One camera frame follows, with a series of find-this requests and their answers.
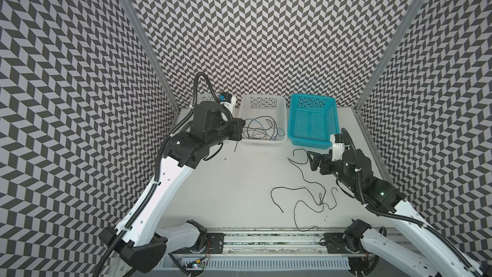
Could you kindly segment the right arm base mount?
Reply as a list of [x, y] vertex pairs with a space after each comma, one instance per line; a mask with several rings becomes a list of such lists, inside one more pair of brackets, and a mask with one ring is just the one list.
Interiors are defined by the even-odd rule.
[[344, 233], [324, 233], [320, 245], [326, 247], [328, 254], [357, 254], [367, 251], [362, 247], [360, 239]]

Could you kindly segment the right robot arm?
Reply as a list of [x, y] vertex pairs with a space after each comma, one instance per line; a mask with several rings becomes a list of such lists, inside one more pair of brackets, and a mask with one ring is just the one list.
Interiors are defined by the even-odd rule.
[[345, 229], [345, 249], [369, 253], [408, 276], [491, 276], [491, 266], [479, 264], [428, 223], [390, 182], [377, 178], [372, 161], [357, 149], [346, 129], [330, 137], [328, 154], [307, 152], [313, 171], [331, 174], [365, 210], [391, 223], [417, 249], [391, 241], [361, 219]]

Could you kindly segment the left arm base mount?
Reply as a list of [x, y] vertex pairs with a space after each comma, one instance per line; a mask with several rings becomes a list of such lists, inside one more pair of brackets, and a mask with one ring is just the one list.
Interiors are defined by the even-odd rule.
[[197, 242], [189, 248], [191, 253], [205, 254], [221, 254], [224, 247], [224, 233], [207, 233], [200, 234]]

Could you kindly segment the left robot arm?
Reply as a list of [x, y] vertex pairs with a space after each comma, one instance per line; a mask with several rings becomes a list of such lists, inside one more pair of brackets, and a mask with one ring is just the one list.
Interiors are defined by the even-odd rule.
[[225, 141], [242, 140], [245, 121], [232, 114], [233, 96], [219, 98], [211, 91], [212, 99], [199, 103], [200, 80], [204, 80], [208, 88], [212, 87], [205, 73], [196, 74], [191, 109], [165, 137], [148, 186], [116, 226], [108, 226], [100, 233], [107, 249], [93, 270], [93, 276], [102, 273], [113, 252], [130, 266], [127, 276], [136, 271], [150, 272], [163, 256], [173, 257], [175, 251], [210, 252], [206, 242], [207, 230], [194, 220], [181, 226], [158, 229], [163, 213], [180, 185], [200, 162], [214, 157], [210, 153], [211, 148], [223, 147]]

